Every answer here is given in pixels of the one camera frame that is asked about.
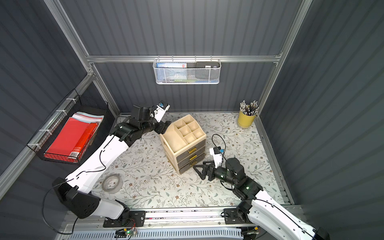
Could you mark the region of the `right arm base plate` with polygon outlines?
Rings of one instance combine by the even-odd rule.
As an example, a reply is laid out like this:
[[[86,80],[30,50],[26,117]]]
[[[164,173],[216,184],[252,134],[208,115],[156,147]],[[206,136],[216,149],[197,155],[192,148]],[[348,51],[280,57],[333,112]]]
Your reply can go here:
[[[246,224],[249,223],[247,216],[236,208],[226,208],[221,213],[226,225]]]

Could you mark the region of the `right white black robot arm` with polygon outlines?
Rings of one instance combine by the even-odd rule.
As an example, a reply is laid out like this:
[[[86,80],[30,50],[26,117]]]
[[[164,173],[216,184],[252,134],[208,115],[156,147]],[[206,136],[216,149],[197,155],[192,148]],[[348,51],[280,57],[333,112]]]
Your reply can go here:
[[[246,175],[236,158],[227,159],[225,167],[216,167],[213,161],[193,165],[202,180],[208,179],[231,185],[230,190],[241,200],[237,206],[238,217],[262,227],[278,240],[329,240],[323,228],[315,229],[278,204],[263,187]]]

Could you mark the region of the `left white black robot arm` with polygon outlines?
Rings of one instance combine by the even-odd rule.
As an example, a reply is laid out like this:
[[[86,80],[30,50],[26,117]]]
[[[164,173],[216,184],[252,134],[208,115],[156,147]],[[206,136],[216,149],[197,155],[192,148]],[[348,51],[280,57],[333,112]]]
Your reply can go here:
[[[171,122],[164,122],[162,118],[169,108],[165,102],[150,108],[134,106],[131,115],[115,125],[101,146],[78,169],[53,182],[59,201],[80,219],[99,216],[117,220],[127,215],[129,208],[125,204],[94,196],[91,190],[104,171],[144,134],[166,132]]]

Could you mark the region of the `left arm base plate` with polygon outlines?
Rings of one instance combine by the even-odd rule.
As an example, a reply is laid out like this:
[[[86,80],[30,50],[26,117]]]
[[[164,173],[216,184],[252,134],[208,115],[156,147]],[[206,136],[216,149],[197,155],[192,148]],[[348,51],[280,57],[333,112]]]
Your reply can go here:
[[[104,228],[142,227],[146,218],[145,211],[124,211],[116,220],[105,218]]]

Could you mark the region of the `beige drawer organizer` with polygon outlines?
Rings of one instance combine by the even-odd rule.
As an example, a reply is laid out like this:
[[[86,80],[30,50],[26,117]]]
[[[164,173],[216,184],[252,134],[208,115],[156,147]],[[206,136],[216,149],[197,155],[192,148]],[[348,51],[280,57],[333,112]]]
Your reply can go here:
[[[193,116],[186,115],[172,122],[160,139],[168,161],[179,174],[177,156],[203,140],[207,142],[207,135]]]

